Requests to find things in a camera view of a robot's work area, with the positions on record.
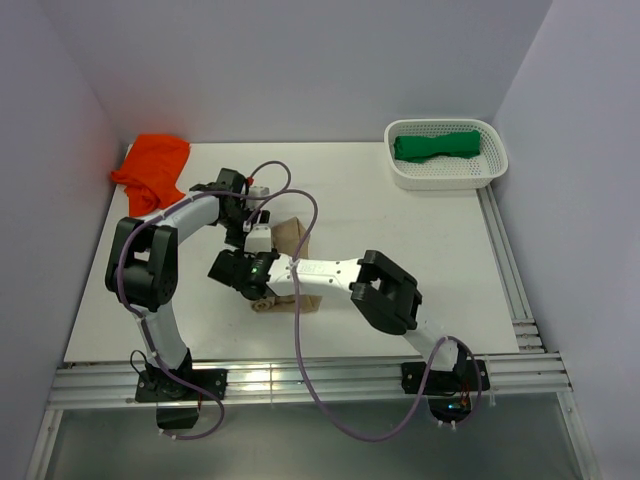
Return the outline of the beige t-shirt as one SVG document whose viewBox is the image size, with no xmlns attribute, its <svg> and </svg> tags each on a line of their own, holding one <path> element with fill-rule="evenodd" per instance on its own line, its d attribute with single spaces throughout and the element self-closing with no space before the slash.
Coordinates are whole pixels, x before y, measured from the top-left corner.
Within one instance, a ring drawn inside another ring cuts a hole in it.
<svg viewBox="0 0 640 480">
<path fill-rule="evenodd" d="M 275 225 L 272 229 L 272 244 L 278 253 L 292 255 L 300 239 L 306 233 L 306 228 L 297 217 L 292 217 Z M 319 310 L 321 296 L 302 295 L 300 298 L 300 313 L 308 314 Z M 250 302 L 254 312 L 264 313 L 293 313 L 295 311 L 295 296 L 266 297 Z"/>
</svg>

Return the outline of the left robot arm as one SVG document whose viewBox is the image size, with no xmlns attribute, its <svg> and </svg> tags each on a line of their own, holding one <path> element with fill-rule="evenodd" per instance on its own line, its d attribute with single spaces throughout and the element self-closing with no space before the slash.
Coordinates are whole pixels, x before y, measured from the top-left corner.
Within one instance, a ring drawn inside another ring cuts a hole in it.
<svg viewBox="0 0 640 480">
<path fill-rule="evenodd" d="M 268 270 L 276 258 L 259 205 L 266 187 L 236 170 L 222 169 L 217 179 L 197 184 L 169 207 L 141 217 L 125 217 L 116 226 L 105 284 L 139 324 L 146 353 L 141 387 L 162 399 L 183 399 L 202 390 L 192 356 L 183 341 L 172 299 L 178 286 L 178 250 L 207 226 L 225 229 L 225 249 L 208 275 L 248 300 L 270 295 Z"/>
</svg>

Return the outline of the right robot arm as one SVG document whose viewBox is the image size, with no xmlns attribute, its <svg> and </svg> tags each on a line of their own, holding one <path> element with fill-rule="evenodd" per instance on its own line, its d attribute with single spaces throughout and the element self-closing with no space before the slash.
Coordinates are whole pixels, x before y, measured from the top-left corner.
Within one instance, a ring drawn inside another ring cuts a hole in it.
<svg viewBox="0 0 640 480">
<path fill-rule="evenodd" d="M 419 312 L 417 280 L 379 251 L 359 259 L 294 259 L 272 252 L 218 254 L 208 277 L 249 301 L 293 298 L 296 294 L 349 299 L 367 323 L 384 334 L 400 336 L 424 359 L 432 359 L 433 378 L 452 390 L 468 374 L 464 350 Z"/>
</svg>

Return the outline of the orange t-shirt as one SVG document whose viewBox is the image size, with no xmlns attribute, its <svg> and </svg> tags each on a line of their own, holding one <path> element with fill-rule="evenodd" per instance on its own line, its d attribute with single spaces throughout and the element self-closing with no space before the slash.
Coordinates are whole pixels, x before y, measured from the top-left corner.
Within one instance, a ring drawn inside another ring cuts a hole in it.
<svg viewBox="0 0 640 480">
<path fill-rule="evenodd" d="M 185 194 L 176 183 L 190 155 L 190 144 L 165 134 L 142 134 L 132 144 L 121 167 L 110 174 L 124 187 L 129 215 L 141 217 L 163 210 Z"/>
</svg>

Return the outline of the rolled green t-shirt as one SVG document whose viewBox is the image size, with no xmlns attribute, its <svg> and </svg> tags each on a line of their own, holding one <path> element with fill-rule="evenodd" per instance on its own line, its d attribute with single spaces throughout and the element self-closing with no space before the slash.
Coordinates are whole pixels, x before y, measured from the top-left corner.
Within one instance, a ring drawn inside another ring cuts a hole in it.
<svg viewBox="0 0 640 480">
<path fill-rule="evenodd" d="M 480 149 L 481 134 L 476 130 L 436 137 L 398 136 L 393 143 L 393 158 L 410 163 L 424 163 L 439 156 L 469 159 L 478 156 Z"/>
</svg>

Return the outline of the white plastic basket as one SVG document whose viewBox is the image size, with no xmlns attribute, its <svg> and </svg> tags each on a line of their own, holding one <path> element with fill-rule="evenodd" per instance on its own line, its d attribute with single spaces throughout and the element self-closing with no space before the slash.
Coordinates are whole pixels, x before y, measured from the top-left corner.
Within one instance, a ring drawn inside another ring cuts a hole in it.
<svg viewBox="0 0 640 480">
<path fill-rule="evenodd" d="M 479 133 L 479 154 L 468 159 L 435 156 L 424 162 L 395 157 L 394 143 L 400 136 L 439 137 Z M 477 119 L 401 119 L 390 123 L 383 134 L 385 154 L 395 185 L 409 191 L 481 189 L 508 169 L 508 157 L 498 132 Z"/>
</svg>

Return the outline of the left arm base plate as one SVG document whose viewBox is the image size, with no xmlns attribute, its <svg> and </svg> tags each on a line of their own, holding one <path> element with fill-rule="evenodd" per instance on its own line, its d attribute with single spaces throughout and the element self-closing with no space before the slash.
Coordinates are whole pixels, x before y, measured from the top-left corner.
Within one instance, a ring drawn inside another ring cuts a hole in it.
<svg viewBox="0 0 640 480">
<path fill-rule="evenodd" d="M 218 399 L 225 398 L 228 371 L 226 369 L 196 369 L 187 373 L 186 382 L 206 390 Z M 167 403 L 205 399 L 202 393 L 170 379 L 160 369 L 152 367 L 139 375 L 136 403 Z"/>
</svg>

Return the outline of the aluminium rail frame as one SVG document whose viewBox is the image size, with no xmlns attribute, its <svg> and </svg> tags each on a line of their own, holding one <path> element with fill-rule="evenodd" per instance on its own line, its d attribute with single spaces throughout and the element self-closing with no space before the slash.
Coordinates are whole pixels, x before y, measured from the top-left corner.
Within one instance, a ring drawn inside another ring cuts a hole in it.
<svg viewBox="0 0 640 480">
<path fill-rule="evenodd" d="M 573 396 L 560 353 L 548 351 L 524 291 L 491 187 L 478 190 L 477 197 L 497 262 L 513 330 L 519 342 L 517 354 L 475 354 L 467 370 L 472 378 L 487 382 L 482 397 L 496 409 L 500 395 L 552 394 L 560 410 L 561 428 L 582 479 L 598 479 L 599 466 Z M 404 386 L 419 383 L 410 375 L 404 357 L 362 357 L 294 360 L 204 362 L 206 370 L 227 372 L 226 406 L 311 401 L 312 385 L 324 402 L 397 399 Z M 29 479 L 43 479 L 49 469 L 65 412 L 95 409 L 135 408 L 133 374 L 123 363 L 87 364 L 57 371 L 41 428 L 27 469 Z"/>
</svg>

